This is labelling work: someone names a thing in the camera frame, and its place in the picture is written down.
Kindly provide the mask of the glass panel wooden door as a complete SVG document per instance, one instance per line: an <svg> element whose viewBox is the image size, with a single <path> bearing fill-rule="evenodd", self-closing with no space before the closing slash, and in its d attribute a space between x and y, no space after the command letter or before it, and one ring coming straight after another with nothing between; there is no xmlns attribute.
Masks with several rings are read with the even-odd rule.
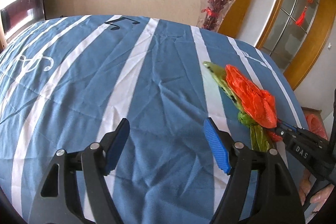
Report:
<svg viewBox="0 0 336 224"><path fill-rule="evenodd" d="M305 0L276 0L257 47L269 55L296 89L317 61L331 32L335 0L313 0L301 27L295 24Z"/></svg>

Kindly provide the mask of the blue white striped tablecloth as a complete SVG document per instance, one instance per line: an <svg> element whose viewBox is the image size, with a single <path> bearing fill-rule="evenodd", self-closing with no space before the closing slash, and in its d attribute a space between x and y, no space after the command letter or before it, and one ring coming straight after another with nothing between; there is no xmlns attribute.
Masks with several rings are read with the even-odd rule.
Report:
<svg viewBox="0 0 336 224"><path fill-rule="evenodd" d="M125 223L209 223L228 177L203 133L211 117L234 140L249 129L203 63L237 67L307 123L273 60L253 46L147 17L86 15L24 30L1 53L1 188L28 219L54 153L80 151L122 118L130 135L106 183Z"/></svg>

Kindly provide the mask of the glass vase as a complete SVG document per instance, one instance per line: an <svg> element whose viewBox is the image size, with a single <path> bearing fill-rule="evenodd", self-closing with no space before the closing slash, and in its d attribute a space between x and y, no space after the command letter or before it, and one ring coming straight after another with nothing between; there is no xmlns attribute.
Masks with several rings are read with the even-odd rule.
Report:
<svg viewBox="0 0 336 224"><path fill-rule="evenodd" d="M235 0L201 0L197 27L218 32Z"/></svg>

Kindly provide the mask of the red lined trash basket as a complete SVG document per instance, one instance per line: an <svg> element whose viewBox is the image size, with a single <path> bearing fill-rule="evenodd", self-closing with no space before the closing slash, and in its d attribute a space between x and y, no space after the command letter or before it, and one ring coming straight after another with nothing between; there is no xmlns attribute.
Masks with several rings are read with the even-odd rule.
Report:
<svg viewBox="0 0 336 224"><path fill-rule="evenodd" d="M315 114L307 114L305 118L307 121L308 128L312 133L322 137L323 139L328 140L324 125L320 121L318 116L316 116Z"/></svg>

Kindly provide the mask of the green plastic bag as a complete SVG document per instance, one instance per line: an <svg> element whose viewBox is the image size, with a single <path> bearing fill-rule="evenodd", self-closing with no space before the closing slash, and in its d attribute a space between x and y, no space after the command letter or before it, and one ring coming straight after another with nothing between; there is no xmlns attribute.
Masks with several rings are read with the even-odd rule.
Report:
<svg viewBox="0 0 336 224"><path fill-rule="evenodd" d="M266 152L273 148L274 143L268 136L266 129L257 124L248 114L244 112L239 98L226 83L225 67L220 67L209 61L204 61L203 65L210 72L212 78L215 80L220 89L224 91L234 106L239 110L238 121L249 128L252 149L259 152Z"/></svg>

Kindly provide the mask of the orange plastic bag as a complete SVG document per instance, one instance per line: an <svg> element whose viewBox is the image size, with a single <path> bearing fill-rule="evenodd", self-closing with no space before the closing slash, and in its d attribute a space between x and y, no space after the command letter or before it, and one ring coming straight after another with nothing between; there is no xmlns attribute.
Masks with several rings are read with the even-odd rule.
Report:
<svg viewBox="0 0 336 224"><path fill-rule="evenodd" d="M260 89L251 80L246 78L233 65L226 65L226 83L239 98L243 110L257 124L266 129L270 139L277 143L282 137L271 133L271 129L277 125L276 101L270 92Z"/></svg>

